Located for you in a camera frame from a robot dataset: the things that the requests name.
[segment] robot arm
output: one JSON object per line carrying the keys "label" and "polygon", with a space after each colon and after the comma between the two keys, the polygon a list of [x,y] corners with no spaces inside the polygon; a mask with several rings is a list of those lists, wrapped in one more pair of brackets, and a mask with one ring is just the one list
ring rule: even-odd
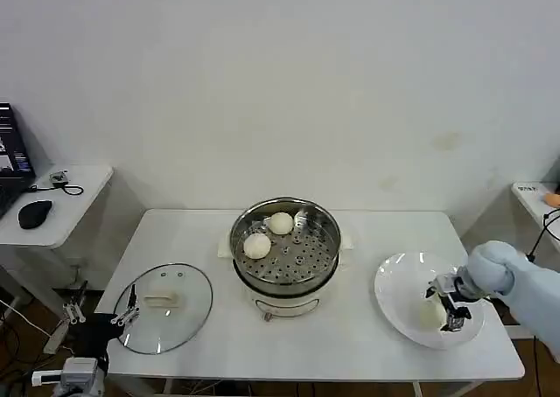
{"label": "robot arm", "polygon": [[[80,290],[83,293],[85,284]],[[36,371],[31,377],[34,386],[56,384],[53,397],[93,396],[104,393],[103,381],[109,370],[107,345],[119,338],[138,318],[135,286],[130,289],[126,311],[122,314],[94,313],[84,317],[77,300],[65,304],[70,322],[69,333],[74,337],[73,357],[60,371]]]}
{"label": "robot arm", "polygon": [[435,292],[447,312],[448,331],[456,331],[449,327],[462,327],[464,318],[468,318],[461,317],[464,310],[458,311],[466,308],[460,306],[461,302],[495,294],[521,325],[554,354],[560,354],[560,273],[539,268],[505,242],[477,246],[457,274],[440,275],[430,283],[426,295]]}

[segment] table leg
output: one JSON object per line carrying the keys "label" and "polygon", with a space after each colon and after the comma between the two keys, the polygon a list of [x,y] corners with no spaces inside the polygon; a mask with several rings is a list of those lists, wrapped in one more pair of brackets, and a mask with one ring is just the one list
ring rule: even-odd
{"label": "table leg", "polygon": [[461,397],[461,395],[464,395],[469,391],[472,391],[480,384],[482,384],[482,381],[459,382],[457,384],[452,384],[446,387],[445,390],[440,395],[441,397]]}
{"label": "table leg", "polygon": [[16,279],[17,282],[31,292],[43,305],[50,311],[56,314],[59,318],[64,316],[62,305],[64,301],[62,298],[49,288],[45,283],[34,273],[29,270],[13,271],[10,274]]}
{"label": "table leg", "polygon": [[165,380],[164,394],[171,394],[173,389],[173,379]]}
{"label": "table leg", "polygon": [[23,305],[29,303],[32,297],[14,280],[13,277],[2,267],[0,267],[0,285],[14,298],[18,298]]}
{"label": "table leg", "polygon": [[108,379],[131,397],[151,397],[156,393],[156,390],[138,377],[109,375]]}
{"label": "table leg", "polygon": [[414,381],[412,383],[412,386],[414,387],[414,396],[415,397],[423,397],[422,388],[420,387],[420,383],[418,381]]}

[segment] wooden floor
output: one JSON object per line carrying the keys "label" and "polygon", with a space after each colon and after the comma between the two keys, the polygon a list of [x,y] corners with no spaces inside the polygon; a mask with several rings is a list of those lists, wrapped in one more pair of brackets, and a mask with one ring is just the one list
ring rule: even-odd
{"label": "wooden floor", "polygon": [[[33,302],[28,307],[23,308],[25,313],[34,323],[50,331],[57,323],[56,317],[40,303]],[[46,355],[40,354],[45,342],[43,335],[35,331],[31,326],[21,320],[16,314],[9,317],[9,324],[17,330],[20,336],[20,349],[18,357],[25,362],[46,360]],[[12,353],[16,349],[16,339],[10,329],[4,334],[2,328],[3,342],[0,344],[0,383],[8,384],[17,379],[22,373],[27,371],[31,364],[12,363],[6,366],[10,360],[10,354],[6,350],[6,345],[10,347]],[[518,381],[485,383],[467,394],[469,397],[494,397],[494,396],[513,396],[526,397],[538,396],[535,380],[535,362],[533,358],[533,342],[530,340],[520,340],[514,343],[520,354],[521,360],[525,365],[525,377]],[[560,397],[560,365],[556,364],[549,355],[548,350],[541,343],[537,343],[538,367],[542,396]],[[53,359],[47,359],[47,364],[41,369],[61,368],[65,358],[69,356],[67,351],[60,352]],[[149,380],[158,392],[163,392],[165,382],[162,380]],[[174,381],[173,393],[187,394],[194,392],[199,395],[257,395],[257,396],[300,396],[300,397],[335,397],[335,396],[387,396],[387,397],[406,397],[414,396],[412,385],[410,384],[380,384],[380,383],[292,383],[292,382],[246,382],[246,381],[222,381],[220,384],[211,387],[215,381]],[[422,384],[423,395],[426,397],[436,396],[445,387],[445,384]],[[31,387],[28,383],[26,393],[30,397],[50,396],[52,386]],[[12,395],[20,395],[20,385],[15,385]],[[111,384],[107,384],[107,397],[123,397],[125,394]]]}

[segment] black cable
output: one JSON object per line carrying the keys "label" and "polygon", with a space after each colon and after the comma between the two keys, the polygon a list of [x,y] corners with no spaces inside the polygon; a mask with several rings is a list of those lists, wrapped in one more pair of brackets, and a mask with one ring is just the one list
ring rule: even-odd
{"label": "black cable", "polygon": [[36,185],[32,185],[24,190],[26,193],[34,193],[34,192],[48,192],[50,190],[58,190],[61,189],[64,193],[70,196],[80,196],[84,189],[80,185],[62,185],[60,187],[37,187]]}
{"label": "black cable", "polygon": [[37,366],[39,364],[39,360],[41,359],[41,355],[43,354],[43,349],[45,349],[46,343],[49,341],[50,338],[47,338],[45,340],[45,342],[43,342],[43,344],[41,345],[40,350],[37,353],[37,356],[35,357],[35,360],[33,361],[33,363],[31,364],[31,368],[29,368],[30,371],[33,371],[35,369],[35,366]]}
{"label": "black cable", "polygon": [[533,357],[535,358],[535,381],[536,389],[539,393],[539,397],[543,397],[543,392],[541,391],[541,379],[539,378],[539,362],[536,354],[536,336],[533,337]]}
{"label": "black cable", "polygon": [[[312,391],[311,391],[311,397],[315,397],[315,383],[312,382],[312,383],[310,383],[310,385],[311,385],[311,390],[312,390]],[[300,386],[300,383],[297,382],[297,383],[296,383],[296,397],[299,397],[299,386]]]}
{"label": "black cable", "polygon": [[543,239],[544,233],[548,233],[552,238],[554,238],[555,240],[560,241],[560,238],[556,237],[550,230],[549,230],[549,226],[552,225],[552,223],[554,223],[556,220],[560,219],[560,215],[556,216],[554,219],[550,220],[549,222],[547,222],[547,219],[556,212],[560,212],[560,209],[555,209],[553,211],[550,211],[548,213],[545,213],[542,216],[542,230],[539,233],[539,236],[536,238],[535,241],[535,245],[533,246],[533,248],[531,249],[531,251],[527,254],[527,258],[530,262],[535,261],[535,251],[536,248],[539,246],[541,240]]}
{"label": "black cable", "polygon": [[[43,343],[41,346],[41,349],[43,349],[43,347],[45,346],[46,343]],[[40,356],[41,356],[42,352],[39,351],[37,357],[35,358],[35,361],[33,362],[33,364],[31,365],[31,368],[29,368],[25,373],[22,373],[19,377],[15,378],[14,380],[12,380],[8,386],[6,387],[6,396],[10,396],[11,395],[11,390],[13,389],[13,387],[18,384],[21,383],[21,395],[22,397],[26,396],[26,388],[27,388],[27,382],[28,380],[31,379],[31,376],[33,375],[33,371],[35,370],[35,366],[42,366],[41,364],[44,365],[44,363],[50,363],[51,359],[54,359],[56,357],[56,355],[51,355],[43,360],[39,360]]]}
{"label": "black cable", "polygon": [[[41,367],[41,366],[48,365],[56,358],[56,356],[57,355],[51,355],[48,358],[42,359],[42,360],[38,361],[38,365],[36,364],[35,366]],[[2,377],[0,377],[0,381],[5,380],[6,378],[8,378],[13,373],[20,373],[20,375],[16,379],[10,381],[10,383],[8,385],[8,390],[11,391],[11,389],[18,382],[21,382],[22,385],[23,385],[25,383],[25,381],[27,381],[33,375],[33,371],[36,369],[35,366],[32,367],[31,369],[28,369],[26,372],[23,372],[21,369],[13,369],[13,370],[7,372],[6,374],[2,375]]]}
{"label": "black cable", "polygon": [[[4,343],[4,346],[6,347],[6,351],[8,352],[8,355],[10,357],[8,359],[8,362],[2,367],[2,369],[0,369],[0,373],[3,373],[6,370],[6,368],[8,368],[11,364],[13,364],[14,362],[17,361],[15,355],[18,354],[19,347],[21,345],[21,340],[19,339],[18,332],[15,331],[13,329],[13,327],[11,327],[11,325],[8,325],[3,312],[2,312],[2,327],[3,327],[3,335],[2,335],[3,343]],[[8,335],[7,335],[7,332],[6,332],[8,330],[8,328],[12,331],[12,333],[14,333],[14,337],[16,338],[16,342],[17,342],[16,351],[13,354],[11,353],[10,347],[8,345],[8,339],[7,339]]]}
{"label": "black cable", "polygon": [[82,391],[78,387],[74,387],[69,391],[62,393],[61,395],[59,395],[59,397],[70,397],[73,394],[79,394],[79,393],[82,393]]}
{"label": "black cable", "polygon": [[74,286],[78,282],[79,277],[80,277],[80,266],[75,266],[73,268],[73,278],[74,279],[70,283],[64,285],[61,289],[68,289],[71,286]]}

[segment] cable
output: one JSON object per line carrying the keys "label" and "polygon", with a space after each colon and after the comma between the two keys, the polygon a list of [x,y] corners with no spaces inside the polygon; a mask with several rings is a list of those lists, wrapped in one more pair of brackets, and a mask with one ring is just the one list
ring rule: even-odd
{"label": "cable", "polygon": [[41,333],[43,333],[44,335],[46,335],[47,337],[51,337],[51,335],[49,333],[47,333],[46,331],[44,331],[43,329],[41,329],[38,325],[32,323],[31,321],[29,321],[27,319],[26,316],[24,316],[21,312],[19,312],[18,310],[16,310],[15,308],[13,308],[11,305],[5,303],[4,301],[2,301],[0,299],[0,303],[2,303],[3,305],[5,305],[6,307],[8,307],[9,309],[11,309],[12,311],[14,311],[16,314],[18,314],[20,317],[22,317],[31,327],[35,327],[38,331],[40,331]]}
{"label": "cable", "polygon": [[[3,328],[4,328],[4,330],[3,330],[3,343],[4,343],[4,346],[6,347],[6,351],[8,352],[8,355],[10,355],[10,357],[9,357],[9,359],[8,359],[8,362],[2,367],[2,369],[0,369],[0,373],[2,373],[6,368],[8,368],[11,364],[13,364],[13,363],[17,360],[17,359],[16,359],[16,355],[18,355],[19,347],[20,347],[20,345],[21,345],[21,340],[19,339],[18,332],[15,331],[15,330],[13,329],[13,327],[11,327],[11,325],[8,325],[8,323],[6,322],[6,319],[5,319],[3,313],[2,313],[2,320],[3,320],[2,326],[3,326]],[[14,334],[14,337],[16,338],[16,343],[17,343],[17,345],[16,345],[16,351],[15,351],[14,353],[11,353],[10,347],[8,346],[8,340],[7,340],[7,338],[6,338],[6,336],[7,336],[7,333],[6,333],[7,328],[10,328],[10,330],[11,330],[12,333]]]}
{"label": "cable", "polygon": [[[311,390],[312,390],[311,391],[311,397],[315,397],[315,383],[312,382],[312,383],[310,383],[310,385],[311,385]],[[296,397],[299,397],[299,386],[300,386],[300,383],[297,382],[296,383]]]}
{"label": "cable", "polygon": [[194,384],[194,387],[189,390],[189,394],[194,394],[196,389],[199,387],[200,384],[202,384],[203,381],[204,380],[199,380],[196,384]]}
{"label": "cable", "polygon": [[6,378],[8,378],[10,375],[14,374],[14,373],[20,373],[20,378],[29,375],[29,373],[32,373],[33,371],[35,371],[36,369],[42,368],[45,365],[50,364],[51,362],[53,362],[53,360],[57,357],[57,355],[51,355],[43,360],[39,361],[39,364],[34,366],[32,369],[27,370],[27,372],[23,372],[21,369],[19,368],[14,368],[11,371],[8,371],[7,373],[3,374],[0,376],[0,382],[5,380]]}
{"label": "cable", "polygon": [[11,390],[17,383],[21,383],[20,395],[22,397],[27,396],[27,379],[28,379],[29,375],[33,373],[33,370],[35,369],[35,365],[37,364],[37,361],[39,360],[40,356],[41,356],[41,352],[39,352],[37,354],[37,357],[35,358],[35,360],[33,362],[30,362],[31,367],[29,368],[29,370],[26,373],[23,373],[18,378],[16,378],[15,380],[13,380],[9,383],[9,385],[6,388],[7,389],[6,396],[11,395]]}
{"label": "cable", "polygon": [[213,384],[210,384],[208,387],[201,388],[201,389],[200,389],[199,391],[197,391],[196,393],[192,393],[192,395],[196,395],[196,394],[202,393],[203,391],[207,390],[208,388],[216,387],[216,386],[217,386],[218,384],[220,384],[222,381],[223,381],[223,380],[216,381],[216,382],[214,382]]}
{"label": "cable", "polygon": [[66,391],[65,393],[62,393],[58,397],[70,397],[71,395],[81,394],[81,393],[82,393],[82,391],[78,387],[74,387],[71,390]]}
{"label": "cable", "polygon": [[73,266],[73,269],[74,269],[74,272],[73,272],[73,278],[74,278],[74,279],[72,280],[71,283],[68,283],[67,285],[64,285],[64,286],[62,287],[62,289],[68,289],[68,288],[70,288],[71,286],[74,286],[76,283],[78,283],[78,279],[80,278],[80,270],[81,270],[81,268],[80,268],[80,266],[75,265],[75,266]]}
{"label": "cable", "polygon": [[533,248],[531,249],[531,251],[527,254],[527,258],[529,261],[533,262],[535,261],[535,251],[536,248],[539,246],[541,239],[543,238],[542,236],[544,235],[544,233],[549,233],[549,235],[554,238],[555,240],[560,241],[560,238],[556,237],[550,230],[549,230],[549,226],[552,225],[552,223],[554,223],[557,219],[560,219],[560,215],[556,216],[554,219],[552,219],[551,221],[547,222],[547,219],[556,212],[560,212],[560,209],[554,209],[553,211],[550,211],[548,213],[545,213],[542,216],[542,230],[539,233],[539,236],[536,238],[536,242],[535,245],[533,246]]}
{"label": "cable", "polygon": [[539,378],[539,363],[536,354],[536,336],[533,337],[533,357],[535,358],[535,381],[536,389],[539,393],[539,397],[543,397],[543,392],[541,391],[541,379]]}
{"label": "cable", "polygon": [[34,192],[48,192],[50,190],[58,190],[61,189],[64,193],[70,196],[80,196],[84,192],[84,188],[80,185],[62,185],[60,187],[37,187],[36,185],[32,185],[24,190],[26,193],[34,193]]}

